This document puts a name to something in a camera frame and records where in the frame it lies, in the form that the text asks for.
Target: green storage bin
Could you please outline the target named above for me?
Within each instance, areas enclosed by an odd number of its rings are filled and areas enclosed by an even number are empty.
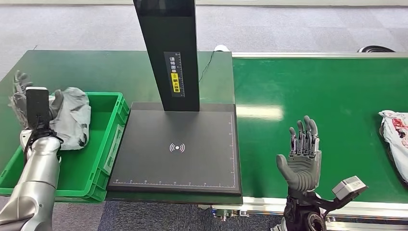
[[[81,150],[60,151],[57,202],[98,203],[105,199],[128,119],[129,107],[121,93],[87,92],[87,95],[91,106],[89,143]],[[0,175],[0,195],[11,195],[22,171],[23,150],[19,147]]]

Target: green table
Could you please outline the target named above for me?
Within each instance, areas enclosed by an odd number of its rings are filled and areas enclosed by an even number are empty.
[[[200,74],[210,55],[199,53]],[[128,103],[160,101],[145,52],[28,51],[0,82],[0,126],[8,131],[1,134],[0,169],[18,146],[20,128],[7,108],[17,69],[51,90],[76,86],[85,91],[119,91]],[[408,191],[378,135],[381,117],[377,115],[385,109],[408,111],[404,100],[408,55],[234,54],[231,62],[231,53],[217,52],[200,83],[201,101],[232,103],[234,89],[244,204],[259,203],[254,198],[263,198],[264,203],[268,198],[284,201],[286,183],[275,156],[288,153],[288,128],[304,115],[319,127],[323,156],[317,192],[322,197],[332,198],[331,189],[339,181],[357,175],[369,186],[356,199],[368,203],[364,206],[408,204]],[[240,204],[239,199],[224,196],[110,192],[108,197]]]

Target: gray carpet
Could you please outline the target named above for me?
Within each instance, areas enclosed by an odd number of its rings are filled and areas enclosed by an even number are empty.
[[[382,45],[408,51],[408,9],[197,6],[198,49],[355,52]],[[145,50],[132,6],[0,6],[0,79],[27,50]],[[5,198],[0,198],[3,207]],[[213,219],[194,205],[56,204],[55,231],[256,230],[275,216]]]

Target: wireless charging symbol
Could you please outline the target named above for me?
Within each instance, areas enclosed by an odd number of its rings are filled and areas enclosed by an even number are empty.
[[[175,150],[177,150],[177,151],[180,151],[180,152],[184,152],[184,150],[186,149],[186,146],[182,143],[181,145],[179,145],[179,146],[177,146],[177,145],[175,145],[174,143],[171,143],[170,144],[170,152],[172,153],[173,151],[175,151]]]

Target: table edge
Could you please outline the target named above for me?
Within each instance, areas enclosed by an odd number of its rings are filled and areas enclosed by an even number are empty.
[[[243,197],[243,205],[213,205],[213,209],[232,209],[282,215],[286,206],[285,198]],[[408,204],[350,202],[329,216],[345,218],[408,219]]]
[[[324,59],[371,59],[371,58],[408,58],[408,52],[402,53],[336,53],[336,52],[233,52],[235,59],[265,58],[324,58]]]

